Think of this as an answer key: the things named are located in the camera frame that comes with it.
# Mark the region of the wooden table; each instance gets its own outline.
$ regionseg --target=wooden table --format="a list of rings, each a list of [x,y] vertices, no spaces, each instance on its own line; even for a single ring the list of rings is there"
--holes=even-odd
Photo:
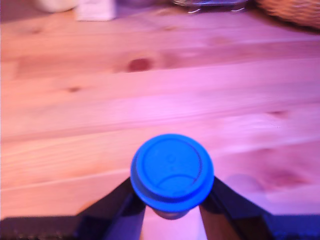
[[[272,213],[320,214],[318,32],[257,9],[121,6],[76,22],[1,8],[2,219],[78,213],[164,133],[199,141],[217,177]],[[147,209],[143,239],[204,237],[198,208],[177,221]]]

